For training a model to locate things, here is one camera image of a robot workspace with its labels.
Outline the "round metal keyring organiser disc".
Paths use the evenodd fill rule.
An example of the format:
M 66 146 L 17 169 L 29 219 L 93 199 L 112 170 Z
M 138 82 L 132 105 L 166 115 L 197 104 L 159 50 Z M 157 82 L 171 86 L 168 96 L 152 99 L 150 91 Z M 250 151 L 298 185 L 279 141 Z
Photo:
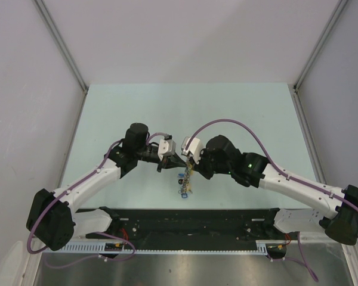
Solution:
M 190 176 L 186 171 L 187 171 L 187 165 L 190 162 L 187 161 L 186 162 L 186 168 L 184 169 L 183 173 L 180 173 L 178 175 L 178 183 L 180 184 L 180 189 L 178 191 L 178 193 L 180 194 L 182 199 L 187 199 L 189 194 L 192 194 L 192 186 L 191 186 L 191 178 L 192 175 Z

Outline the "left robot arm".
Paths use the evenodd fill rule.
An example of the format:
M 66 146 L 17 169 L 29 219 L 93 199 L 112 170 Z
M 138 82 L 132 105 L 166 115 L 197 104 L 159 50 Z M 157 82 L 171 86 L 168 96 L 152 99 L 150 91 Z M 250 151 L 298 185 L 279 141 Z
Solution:
M 44 249 L 57 251 L 72 238 L 101 232 L 107 238 L 117 236 L 120 224 L 116 214 L 107 207 L 90 212 L 78 210 L 91 197 L 108 185 L 122 179 L 139 161 L 154 163 L 157 170 L 184 167 L 185 162 L 175 152 L 171 135 L 163 133 L 160 143 L 149 143 L 150 133 L 143 123 L 133 123 L 124 138 L 114 142 L 103 160 L 80 179 L 51 192 L 38 191 L 30 208 L 26 228 L 30 234 L 27 250 L 34 254 L 33 237 L 44 243 Z

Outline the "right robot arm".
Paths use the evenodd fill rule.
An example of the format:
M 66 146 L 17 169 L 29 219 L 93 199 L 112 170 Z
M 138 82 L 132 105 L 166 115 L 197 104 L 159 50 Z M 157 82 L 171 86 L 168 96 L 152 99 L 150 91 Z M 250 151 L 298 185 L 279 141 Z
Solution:
M 314 210 L 316 215 L 302 215 L 291 222 L 294 211 L 279 209 L 274 218 L 264 222 L 264 234 L 270 239 L 284 232 L 324 232 L 330 239 L 355 245 L 358 239 L 358 187 L 345 188 L 319 184 L 288 173 L 257 153 L 241 153 L 232 142 L 218 135 L 203 144 L 198 138 L 186 138 L 182 153 L 194 163 L 194 170 L 204 178 L 215 174 L 230 175 L 244 187 L 262 188 L 283 194 Z

